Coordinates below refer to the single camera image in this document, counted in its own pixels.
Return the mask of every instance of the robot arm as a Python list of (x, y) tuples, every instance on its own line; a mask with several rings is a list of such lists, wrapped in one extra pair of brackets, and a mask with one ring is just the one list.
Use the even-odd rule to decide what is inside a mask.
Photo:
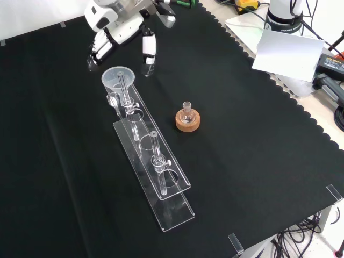
[(130, 42), (142, 32), (142, 73), (149, 76), (154, 71), (156, 39), (155, 34), (145, 26), (145, 19), (158, 13), (166, 27), (172, 27), (175, 14), (166, 3), (152, 0), (93, 0), (85, 10), (90, 27), (97, 32), (90, 46), (88, 67), (91, 71), (115, 51), (120, 45)]

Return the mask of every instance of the yellow device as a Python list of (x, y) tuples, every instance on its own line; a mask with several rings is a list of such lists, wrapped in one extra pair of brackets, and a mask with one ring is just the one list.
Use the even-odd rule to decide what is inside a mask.
[[(244, 8), (248, 8), (251, 11), (257, 10), (259, 3), (258, 1), (255, 0), (235, 0), (234, 3), (238, 6), (244, 7)], [(236, 11), (238, 12), (238, 14), (243, 14), (243, 13), (247, 13), (246, 10), (235, 6)]]

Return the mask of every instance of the black cable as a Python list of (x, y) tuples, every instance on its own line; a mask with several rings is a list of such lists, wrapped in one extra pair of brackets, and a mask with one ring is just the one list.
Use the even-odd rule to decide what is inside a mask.
[(306, 0), (306, 4), (307, 4), (307, 8), (308, 8), (308, 13), (310, 14), (310, 16), (312, 16), (311, 15), (310, 5), (308, 4), (308, 0)]
[(340, 210), (338, 207), (337, 207), (337, 210), (338, 210), (338, 218), (335, 220), (335, 222), (332, 222), (331, 225), (336, 224), (340, 219)]
[(328, 43), (326, 40), (324, 40), (321, 36), (317, 35), (317, 33), (308, 25), (304, 20), (301, 21), (301, 23), (309, 29), (310, 32), (312, 32), (315, 36), (317, 36), (318, 39), (323, 40), (326, 44), (328, 44), (333, 50), (335, 50), (342, 58), (344, 58), (344, 55), (340, 53), (335, 47), (333, 47), (330, 43)]
[(338, 106), (334, 112), (334, 121), (339, 129), (344, 132), (344, 109), (341, 106)]
[(260, 256), (262, 256), (263, 252), (264, 252), (264, 249), (259, 253), (259, 255), (256, 258), (260, 258)]
[[(273, 239), (271, 242), (275, 245), (276, 249), (274, 252), (274, 258), (290, 258), (290, 254), (288, 252), (288, 249), (286, 247), (285, 243), (285, 235), (288, 234), (293, 241), (293, 244), (295, 245), (299, 258), (303, 258), (304, 253), (307, 251), (309, 246), (311, 245), (311, 242), (313, 240), (313, 236), (315, 233), (321, 233), (321, 230), (319, 232), (316, 231), (316, 228), (319, 227), (319, 220), (320, 220), (320, 212), (313, 215), (312, 219), (304, 219), (300, 223), (296, 224), (298, 227), (297, 230), (291, 230), (287, 228), (286, 230), (283, 230), (277, 234), (277, 241)], [(305, 232), (312, 231), (310, 240), (305, 247), (305, 249), (301, 252), (298, 244), (305, 241)], [(297, 241), (291, 233), (302, 233), (301, 240)]]
[[(295, 18), (299, 17), (299, 15), (296, 15), (296, 14), (294, 13), (294, 7), (295, 7), (295, 4), (296, 4), (296, 1), (297, 1), (297, 0), (295, 0), (294, 3), (292, 3), (292, 0), (290, 0), (290, 4), (289, 4), (289, 11), (290, 11), (290, 14), (291, 14), (292, 16), (294, 16)], [(312, 17), (312, 16), (311, 16), (311, 12), (310, 12), (310, 15), (309, 15), (309, 16), (306, 16), (306, 15), (303, 15), (303, 14), (302, 14), (302, 16), (303, 16), (303, 17), (309, 17), (309, 18)]]
[(311, 20), (311, 27), (313, 26), (313, 18), (314, 18), (314, 15), (315, 15), (315, 13), (316, 13), (317, 6), (318, 6), (318, 0), (316, 0), (316, 5), (315, 5), (315, 7), (314, 7), (314, 11), (313, 11), (313, 15), (312, 15), (312, 20)]
[(241, 6), (239, 6), (239, 5), (229, 3), (229, 1), (231, 1), (231, 0), (226, 0), (226, 1), (223, 1), (223, 2), (221, 2), (221, 1), (219, 1), (219, 0), (216, 0), (216, 2), (218, 2), (218, 3), (220, 3), (220, 4), (231, 5), (231, 6), (236, 6), (236, 7), (242, 8), (242, 9), (244, 9), (245, 11), (248, 11), (248, 12), (250, 12), (250, 13), (253, 13), (253, 14), (256, 15), (257, 17), (259, 17), (260, 19), (262, 19), (263, 22), (265, 22), (265, 19), (264, 19), (263, 17), (261, 17), (260, 15), (258, 15), (257, 13), (255, 13), (254, 11), (250, 10), (249, 8), (241, 7)]

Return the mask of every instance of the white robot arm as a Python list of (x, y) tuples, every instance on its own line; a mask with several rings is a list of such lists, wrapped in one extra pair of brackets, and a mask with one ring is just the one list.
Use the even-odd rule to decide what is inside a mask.
[(97, 32), (90, 46), (88, 67), (95, 70), (120, 45), (142, 34), (142, 72), (154, 71), (155, 34), (145, 26), (145, 19), (157, 13), (166, 27), (172, 27), (175, 14), (166, 3), (152, 0), (91, 0), (85, 10), (90, 27)]
[(295, 33), (302, 27), (304, 0), (271, 0), (265, 29)]

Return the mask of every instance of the test tube holder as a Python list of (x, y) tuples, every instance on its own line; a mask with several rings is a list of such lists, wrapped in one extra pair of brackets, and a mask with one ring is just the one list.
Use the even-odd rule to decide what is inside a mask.
[(134, 73), (126, 67), (113, 67), (103, 74), (102, 81), (107, 100), (119, 117), (114, 129), (162, 231), (194, 218), (183, 193), (191, 184), (137, 92)]

